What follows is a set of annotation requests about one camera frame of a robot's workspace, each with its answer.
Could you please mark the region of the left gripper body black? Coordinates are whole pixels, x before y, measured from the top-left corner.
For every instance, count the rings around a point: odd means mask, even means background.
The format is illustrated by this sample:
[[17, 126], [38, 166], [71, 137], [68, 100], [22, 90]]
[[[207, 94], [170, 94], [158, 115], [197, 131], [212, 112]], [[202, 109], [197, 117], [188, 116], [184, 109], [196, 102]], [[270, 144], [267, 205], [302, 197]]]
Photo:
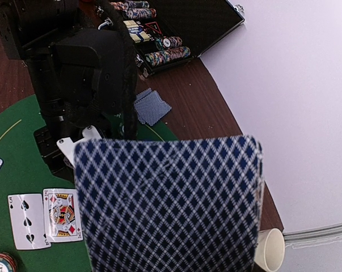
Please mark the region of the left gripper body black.
[[74, 173], [67, 166], [65, 155], [57, 146], [57, 141], [70, 137], [77, 138], [77, 128], [70, 124], [45, 125], [33, 133], [38, 151], [52, 175], [61, 179], [73, 179]]

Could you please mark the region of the three of spades card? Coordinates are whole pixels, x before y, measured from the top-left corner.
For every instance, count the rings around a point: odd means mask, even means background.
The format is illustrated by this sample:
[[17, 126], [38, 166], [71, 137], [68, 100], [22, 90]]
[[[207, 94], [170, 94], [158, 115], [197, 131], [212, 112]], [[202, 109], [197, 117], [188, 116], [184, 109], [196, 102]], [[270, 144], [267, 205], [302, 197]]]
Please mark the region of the three of spades card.
[[43, 198], [39, 193], [7, 196], [12, 234], [17, 250], [51, 247], [44, 226]]

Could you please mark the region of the king of diamonds card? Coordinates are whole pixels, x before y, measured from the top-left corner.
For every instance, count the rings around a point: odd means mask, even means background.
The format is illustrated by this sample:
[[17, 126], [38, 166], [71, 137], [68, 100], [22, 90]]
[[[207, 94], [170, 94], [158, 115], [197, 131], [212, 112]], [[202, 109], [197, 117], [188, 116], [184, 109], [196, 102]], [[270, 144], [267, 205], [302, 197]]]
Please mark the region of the king of diamonds card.
[[83, 240], [81, 216], [75, 189], [43, 190], [45, 234], [51, 243]]

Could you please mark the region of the deck of cards clear box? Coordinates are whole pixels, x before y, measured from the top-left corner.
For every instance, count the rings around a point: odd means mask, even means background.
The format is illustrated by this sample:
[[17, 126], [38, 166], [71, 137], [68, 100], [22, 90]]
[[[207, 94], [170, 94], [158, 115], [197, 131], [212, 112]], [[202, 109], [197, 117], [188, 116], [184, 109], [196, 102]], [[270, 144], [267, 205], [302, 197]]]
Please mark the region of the deck of cards clear box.
[[92, 139], [74, 150], [93, 271], [251, 271], [263, 151], [250, 135]]

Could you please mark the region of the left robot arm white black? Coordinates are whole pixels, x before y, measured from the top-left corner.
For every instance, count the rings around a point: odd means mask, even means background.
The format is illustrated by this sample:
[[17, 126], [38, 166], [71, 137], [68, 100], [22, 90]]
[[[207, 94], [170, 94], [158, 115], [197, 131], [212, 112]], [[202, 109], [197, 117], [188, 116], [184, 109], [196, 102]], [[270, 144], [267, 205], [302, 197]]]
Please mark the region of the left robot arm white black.
[[124, 138], [137, 136], [133, 41], [108, 1], [95, 1], [90, 9], [100, 12], [103, 28], [78, 1], [0, 1], [5, 53], [27, 65], [45, 122], [33, 134], [37, 148], [51, 174], [68, 181], [74, 175], [59, 140], [79, 140], [89, 126], [110, 138], [108, 116], [119, 113]]

